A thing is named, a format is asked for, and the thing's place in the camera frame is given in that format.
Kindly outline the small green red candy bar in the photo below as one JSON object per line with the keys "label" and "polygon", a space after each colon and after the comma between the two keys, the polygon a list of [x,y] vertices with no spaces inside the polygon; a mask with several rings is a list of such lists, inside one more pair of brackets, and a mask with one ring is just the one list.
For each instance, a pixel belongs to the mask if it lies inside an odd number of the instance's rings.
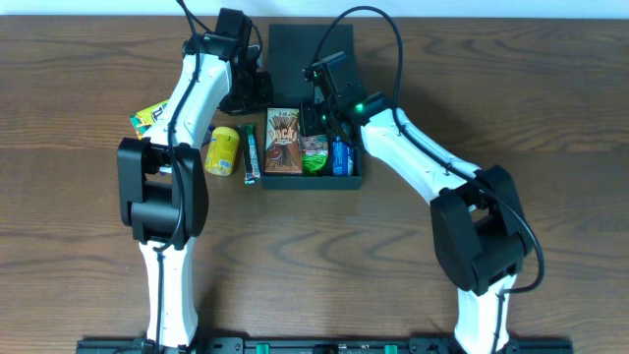
{"label": "small green red candy bar", "polygon": [[243,147],[245,158],[245,184],[252,185],[261,177],[257,155],[256,124],[241,124],[238,128],[241,139],[245,143]]}

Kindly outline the brown pocky box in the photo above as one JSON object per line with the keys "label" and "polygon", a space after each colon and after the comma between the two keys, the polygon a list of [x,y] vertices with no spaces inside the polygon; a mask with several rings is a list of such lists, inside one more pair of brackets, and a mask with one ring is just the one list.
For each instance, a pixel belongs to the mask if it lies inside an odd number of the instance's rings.
{"label": "brown pocky box", "polygon": [[303,162],[298,109],[268,108],[265,128],[266,174],[301,175]]}

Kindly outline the blue cookie pack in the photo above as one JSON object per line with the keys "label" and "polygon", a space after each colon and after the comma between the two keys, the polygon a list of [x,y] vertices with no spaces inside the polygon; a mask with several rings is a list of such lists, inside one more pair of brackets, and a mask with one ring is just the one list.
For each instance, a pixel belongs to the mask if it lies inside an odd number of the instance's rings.
{"label": "blue cookie pack", "polygon": [[332,142],[332,173],[334,176],[352,176],[354,173],[354,150],[337,138]]}

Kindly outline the green gummy candy bag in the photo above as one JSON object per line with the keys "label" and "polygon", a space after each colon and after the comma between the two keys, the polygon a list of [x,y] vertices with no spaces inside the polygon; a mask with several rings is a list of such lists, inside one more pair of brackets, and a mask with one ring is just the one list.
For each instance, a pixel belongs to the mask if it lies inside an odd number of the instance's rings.
{"label": "green gummy candy bag", "polygon": [[301,151],[304,174],[316,175],[324,167],[329,156],[327,135],[302,137]]}

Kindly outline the yellow mentos bottle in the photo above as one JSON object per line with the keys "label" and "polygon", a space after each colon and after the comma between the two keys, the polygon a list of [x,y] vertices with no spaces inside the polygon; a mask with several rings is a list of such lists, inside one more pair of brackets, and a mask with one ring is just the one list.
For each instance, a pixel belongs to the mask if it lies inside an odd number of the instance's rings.
{"label": "yellow mentos bottle", "polygon": [[234,168],[240,136],[230,127],[216,127],[211,134],[204,169],[213,175],[229,176]]}

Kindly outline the yellow green snack box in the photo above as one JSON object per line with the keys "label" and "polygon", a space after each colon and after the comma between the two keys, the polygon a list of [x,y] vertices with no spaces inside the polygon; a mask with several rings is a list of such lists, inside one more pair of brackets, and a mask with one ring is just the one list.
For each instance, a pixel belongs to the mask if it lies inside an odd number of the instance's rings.
{"label": "yellow green snack box", "polygon": [[163,100],[153,104],[143,110],[137,111],[130,116],[130,122],[134,128],[136,136],[141,140],[146,131],[151,128],[164,112],[168,100]]}

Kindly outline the purple chocolate bar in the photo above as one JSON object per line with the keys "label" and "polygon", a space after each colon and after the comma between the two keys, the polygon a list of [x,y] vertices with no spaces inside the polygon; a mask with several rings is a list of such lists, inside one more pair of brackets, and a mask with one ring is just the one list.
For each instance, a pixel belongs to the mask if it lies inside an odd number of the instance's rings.
{"label": "purple chocolate bar", "polygon": [[210,126],[207,128],[207,131],[205,132],[205,134],[204,134],[204,136],[203,136],[202,143],[201,143],[201,145],[202,145],[203,147],[207,146],[207,145],[210,143],[210,141],[211,141],[211,136],[212,136],[212,133],[213,133],[213,130],[214,130],[214,129],[215,129],[215,126],[214,126],[214,125],[210,125]]}

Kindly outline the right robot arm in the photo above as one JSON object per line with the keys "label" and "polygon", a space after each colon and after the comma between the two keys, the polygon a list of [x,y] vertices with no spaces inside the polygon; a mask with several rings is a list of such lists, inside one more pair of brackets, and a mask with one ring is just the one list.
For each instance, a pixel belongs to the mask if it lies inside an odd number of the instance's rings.
{"label": "right robot arm", "polygon": [[540,248],[510,174],[457,157],[420,131],[393,99],[368,95],[343,52],[314,61],[303,74],[314,87],[320,126],[361,144],[429,204],[436,258],[458,289],[458,346],[467,353],[505,349],[509,297],[525,257]]}

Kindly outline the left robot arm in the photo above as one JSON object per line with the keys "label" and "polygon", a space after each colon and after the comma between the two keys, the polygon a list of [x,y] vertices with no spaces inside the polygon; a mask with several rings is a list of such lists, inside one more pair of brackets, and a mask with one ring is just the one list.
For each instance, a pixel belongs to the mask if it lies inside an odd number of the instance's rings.
{"label": "left robot arm", "polygon": [[119,144],[121,219],[147,270],[142,353],[190,353],[195,346],[193,253],[208,211],[200,150],[216,111],[251,114],[271,103],[270,76],[258,68],[262,46],[250,44],[255,30],[242,11],[223,8],[214,29],[194,31],[165,111],[141,138]]}

